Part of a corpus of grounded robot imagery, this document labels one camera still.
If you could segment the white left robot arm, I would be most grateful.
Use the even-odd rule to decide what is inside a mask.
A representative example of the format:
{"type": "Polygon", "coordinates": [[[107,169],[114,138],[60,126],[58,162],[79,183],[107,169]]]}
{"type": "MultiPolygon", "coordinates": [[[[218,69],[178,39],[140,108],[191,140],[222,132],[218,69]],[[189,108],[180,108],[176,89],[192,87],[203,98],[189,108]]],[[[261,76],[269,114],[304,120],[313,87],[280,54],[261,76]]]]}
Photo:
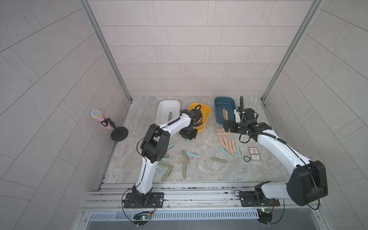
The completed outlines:
{"type": "Polygon", "coordinates": [[[142,167],[139,180],[132,187],[134,198],[143,206],[150,202],[152,183],[157,164],[167,153],[171,135],[177,132],[185,139],[195,139],[196,127],[203,124],[201,105],[191,110],[181,110],[177,118],[162,125],[150,125],[140,146],[142,167]]]}

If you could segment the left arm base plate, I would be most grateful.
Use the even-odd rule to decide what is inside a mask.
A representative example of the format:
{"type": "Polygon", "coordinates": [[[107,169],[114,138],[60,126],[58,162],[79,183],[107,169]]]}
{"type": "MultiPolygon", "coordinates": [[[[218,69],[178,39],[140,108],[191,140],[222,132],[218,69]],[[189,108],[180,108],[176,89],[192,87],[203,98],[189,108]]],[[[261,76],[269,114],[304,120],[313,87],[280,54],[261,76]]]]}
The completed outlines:
{"type": "Polygon", "coordinates": [[[125,209],[162,208],[163,201],[164,193],[149,193],[147,195],[128,193],[123,199],[123,207],[125,209]]]}

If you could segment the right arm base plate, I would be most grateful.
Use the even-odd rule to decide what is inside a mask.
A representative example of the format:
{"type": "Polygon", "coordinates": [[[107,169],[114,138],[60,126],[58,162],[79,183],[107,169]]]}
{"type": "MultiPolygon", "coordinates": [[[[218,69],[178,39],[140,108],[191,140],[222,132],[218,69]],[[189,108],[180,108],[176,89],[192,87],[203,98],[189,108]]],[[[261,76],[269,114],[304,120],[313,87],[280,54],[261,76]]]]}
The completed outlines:
{"type": "Polygon", "coordinates": [[[269,199],[256,191],[240,191],[238,197],[242,207],[279,207],[278,199],[269,199]]]}

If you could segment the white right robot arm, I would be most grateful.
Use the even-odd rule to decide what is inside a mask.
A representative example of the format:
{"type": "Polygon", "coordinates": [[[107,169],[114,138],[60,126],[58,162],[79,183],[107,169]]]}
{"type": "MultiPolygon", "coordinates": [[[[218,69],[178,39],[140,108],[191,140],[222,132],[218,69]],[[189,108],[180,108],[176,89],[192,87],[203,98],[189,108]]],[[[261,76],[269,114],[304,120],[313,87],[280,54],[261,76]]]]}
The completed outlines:
{"type": "Polygon", "coordinates": [[[288,170],[288,182],[263,182],[255,186],[257,203],[264,199],[291,199],[299,206],[319,201],[328,195],[326,168],[320,161],[311,161],[282,140],[271,126],[257,121],[252,108],[235,109],[235,121],[225,121],[226,132],[246,135],[266,147],[288,170]]]}

